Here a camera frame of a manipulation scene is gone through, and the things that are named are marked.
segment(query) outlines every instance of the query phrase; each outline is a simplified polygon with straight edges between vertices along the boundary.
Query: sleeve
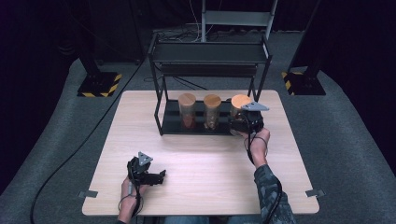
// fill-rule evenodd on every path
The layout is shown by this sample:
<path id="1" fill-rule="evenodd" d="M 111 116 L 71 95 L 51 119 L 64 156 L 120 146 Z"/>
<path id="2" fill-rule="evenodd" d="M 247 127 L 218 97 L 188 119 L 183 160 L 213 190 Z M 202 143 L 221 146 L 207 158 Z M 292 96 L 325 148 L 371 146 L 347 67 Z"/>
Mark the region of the sleeve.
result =
<path id="1" fill-rule="evenodd" d="M 254 178 L 259 193 L 262 222 L 264 223 L 278 200 L 278 193 L 281 190 L 280 182 L 268 165 L 259 167 L 254 173 Z M 269 223 L 297 223 L 289 205 L 288 195 L 282 191 L 279 196 L 280 201 Z"/>

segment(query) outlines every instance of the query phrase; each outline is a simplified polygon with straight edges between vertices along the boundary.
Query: black metal shelf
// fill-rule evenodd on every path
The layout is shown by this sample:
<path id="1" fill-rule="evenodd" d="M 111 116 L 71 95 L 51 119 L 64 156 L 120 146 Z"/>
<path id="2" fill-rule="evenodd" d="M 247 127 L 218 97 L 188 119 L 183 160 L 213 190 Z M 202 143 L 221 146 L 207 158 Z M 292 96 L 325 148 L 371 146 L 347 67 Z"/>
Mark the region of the black metal shelf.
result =
<path id="1" fill-rule="evenodd" d="M 223 101 L 220 107 L 219 127 L 215 131 L 204 127 L 204 103 L 196 102 L 196 126 L 194 129 L 183 129 L 178 112 L 178 101 L 170 100 L 166 89 L 167 77 L 245 77 L 250 78 L 247 95 L 253 94 L 258 101 L 272 55 L 265 37 L 255 43 L 235 42 L 161 42 L 155 35 L 148 49 L 148 60 L 157 93 L 157 107 L 154 113 L 160 134 L 230 134 L 228 115 L 231 103 Z M 160 66 L 161 85 L 158 82 L 156 66 Z M 260 77 L 256 90 L 255 77 Z M 163 124 L 160 123 L 158 112 L 165 94 L 166 106 Z"/>

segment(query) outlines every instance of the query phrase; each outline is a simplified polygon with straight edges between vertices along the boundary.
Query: person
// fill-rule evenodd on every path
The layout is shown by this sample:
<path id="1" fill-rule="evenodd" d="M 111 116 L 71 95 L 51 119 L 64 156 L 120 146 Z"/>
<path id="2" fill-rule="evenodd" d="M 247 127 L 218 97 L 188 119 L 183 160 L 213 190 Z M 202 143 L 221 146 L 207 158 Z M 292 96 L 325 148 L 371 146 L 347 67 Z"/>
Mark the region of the person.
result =
<path id="1" fill-rule="evenodd" d="M 241 133 L 247 141 L 248 135 Z M 259 133 L 250 137 L 251 158 L 256 171 L 254 172 L 255 183 L 258 190 L 261 214 L 259 216 L 236 216 L 229 217 L 228 224 L 243 223 L 296 223 L 294 214 L 288 201 L 288 195 L 282 191 L 277 177 L 271 171 L 267 159 L 267 145 L 270 139 L 270 131 L 263 128 Z M 128 191 L 129 180 L 126 178 L 121 186 L 121 197 L 125 197 Z M 129 223 L 134 211 L 135 198 L 127 197 L 120 202 L 119 223 Z M 164 224 L 209 224 L 209 217 L 166 217 Z"/>

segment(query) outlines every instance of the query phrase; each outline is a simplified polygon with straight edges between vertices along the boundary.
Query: gray floor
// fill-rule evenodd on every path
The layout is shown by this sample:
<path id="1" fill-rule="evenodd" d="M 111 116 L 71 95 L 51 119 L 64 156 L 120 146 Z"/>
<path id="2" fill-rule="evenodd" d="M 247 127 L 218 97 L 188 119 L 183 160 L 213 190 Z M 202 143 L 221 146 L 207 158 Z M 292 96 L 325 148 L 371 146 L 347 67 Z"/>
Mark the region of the gray floor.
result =
<path id="1" fill-rule="evenodd" d="M 258 36 L 253 32 L 230 36 L 226 40 L 256 40 Z M 288 68 L 301 37 L 299 33 L 270 35 L 274 59 L 264 84 L 266 90 L 275 90 L 280 95 L 314 189 L 323 189 L 327 193 L 318 198 L 319 212 L 297 215 L 298 222 L 395 223 L 395 176 L 340 87 L 319 73 L 318 79 L 327 93 L 325 96 L 287 94 L 281 72 Z M 133 63 L 106 63 L 100 69 L 122 74 L 115 95 L 77 97 L 85 70 L 79 61 L 72 64 L 63 94 L 46 130 L 0 197 L 0 223 L 29 223 L 32 201 L 38 189 L 79 149 L 87 136 L 89 138 L 80 150 L 43 188 L 35 205 L 35 223 L 113 223 L 116 220 L 116 217 L 84 216 L 81 213 L 84 200 L 78 193 L 87 190 L 91 183 L 116 111 L 119 100 L 116 96 L 121 90 L 153 90 L 154 86 L 145 79 L 150 77 L 147 61 L 140 67 Z M 233 79 L 225 82 L 223 79 L 222 82 L 216 79 L 210 82 L 198 78 L 189 80 L 210 90 L 246 89 L 248 86 L 248 83 Z M 168 87 L 187 89 L 174 80 L 170 80 Z M 147 217 L 144 221 L 150 223 L 151 220 Z"/>

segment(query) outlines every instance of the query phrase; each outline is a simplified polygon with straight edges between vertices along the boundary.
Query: metal bracket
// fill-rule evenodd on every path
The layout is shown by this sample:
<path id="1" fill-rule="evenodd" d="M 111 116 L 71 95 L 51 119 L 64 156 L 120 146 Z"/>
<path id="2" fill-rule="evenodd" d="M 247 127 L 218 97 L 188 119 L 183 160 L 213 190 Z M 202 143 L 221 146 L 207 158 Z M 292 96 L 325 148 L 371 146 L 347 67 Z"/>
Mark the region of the metal bracket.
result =
<path id="1" fill-rule="evenodd" d="M 146 154 L 144 154 L 143 152 L 139 151 L 139 164 L 142 165 L 146 165 L 147 163 L 151 162 L 152 158 Z"/>
<path id="2" fill-rule="evenodd" d="M 266 106 L 266 105 L 261 105 L 257 102 L 251 102 L 248 103 L 247 105 L 242 105 L 241 107 L 243 110 L 247 110 L 247 111 L 267 111 L 270 110 L 270 107 Z"/>

